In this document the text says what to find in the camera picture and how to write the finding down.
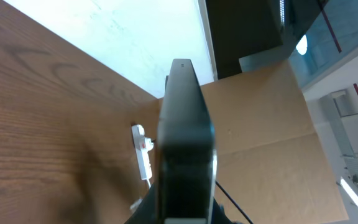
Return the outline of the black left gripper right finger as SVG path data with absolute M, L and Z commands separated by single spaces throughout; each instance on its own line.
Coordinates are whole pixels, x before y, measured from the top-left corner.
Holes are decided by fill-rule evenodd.
M 213 200 L 211 224 L 232 224 L 216 200 Z

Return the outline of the Samsung Galaxy smartphone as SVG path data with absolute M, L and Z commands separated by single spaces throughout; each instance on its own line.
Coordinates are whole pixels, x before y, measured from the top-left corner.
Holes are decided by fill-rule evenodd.
M 157 128 L 158 223 L 210 223 L 217 155 L 214 127 L 189 59 L 175 59 Z

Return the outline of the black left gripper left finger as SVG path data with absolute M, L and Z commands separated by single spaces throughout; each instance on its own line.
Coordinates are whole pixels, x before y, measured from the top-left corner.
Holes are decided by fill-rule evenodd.
M 152 184 L 136 211 L 130 216 L 125 224 L 158 224 L 157 202 L 156 186 Z

